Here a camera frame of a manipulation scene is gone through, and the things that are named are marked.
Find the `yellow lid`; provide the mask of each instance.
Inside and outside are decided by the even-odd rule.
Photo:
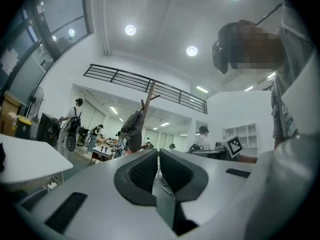
[[[23,115],[19,115],[19,121],[21,121],[22,123],[24,123],[26,125],[31,125],[31,120],[26,118]]]

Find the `blue jeans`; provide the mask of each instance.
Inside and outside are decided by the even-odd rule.
[[[96,145],[96,140],[97,140],[97,136],[95,135],[92,135],[91,136],[91,140],[90,140],[90,143],[89,143],[89,146],[88,146],[88,149],[86,150],[87,152],[92,152],[92,149],[95,147]]]

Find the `railing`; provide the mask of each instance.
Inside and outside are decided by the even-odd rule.
[[[151,83],[155,81],[153,90],[154,95],[160,95],[163,99],[207,114],[207,102],[205,100],[187,93],[184,90],[180,90],[176,87],[140,74],[131,73],[113,67],[90,64],[90,67],[83,76],[136,89],[145,93],[150,90]]]

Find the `cardboard box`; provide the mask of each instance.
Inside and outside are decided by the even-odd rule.
[[[8,136],[16,135],[16,124],[17,120],[13,119],[8,115],[8,113],[13,112],[17,114],[20,108],[20,102],[11,96],[9,93],[6,93],[4,96],[4,101],[1,106],[0,114],[0,133]]]

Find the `ceiling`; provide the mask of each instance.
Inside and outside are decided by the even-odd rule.
[[[258,22],[282,0],[106,0],[106,17],[110,52],[119,51],[174,67],[193,79],[191,93],[200,98],[216,92],[241,91],[260,82],[264,75],[239,75],[231,69],[219,73],[212,61],[211,47],[219,29],[241,19]],[[275,32],[281,22],[282,9],[260,26]],[[133,24],[136,34],[125,34]],[[198,54],[190,57],[188,46]],[[199,85],[207,90],[203,94]]]
[[[119,120],[119,118],[121,118],[123,119],[123,121],[126,121],[130,115],[142,108],[140,103],[115,95],[85,89],[83,89],[82,91],[91,95],[104,108],[103,111],[111,118],[116,120]],[[110,109],[110,106],[114,107],[118,114],[115,114]],[[166,122],[168,122],[169,124],[166,126],[160,126],[161,124],[164,124]],[[191,119],[188,117],[152,107],[151,101],[145,118],[144,127],[150,130],[157,127],[157,131],[162,131],[164,133],[172,135],[180,135],[188,133],[190,123]],[[197,121],[196,131],[198,132],[199,127],[203,125],[207,126],[206,123]]]

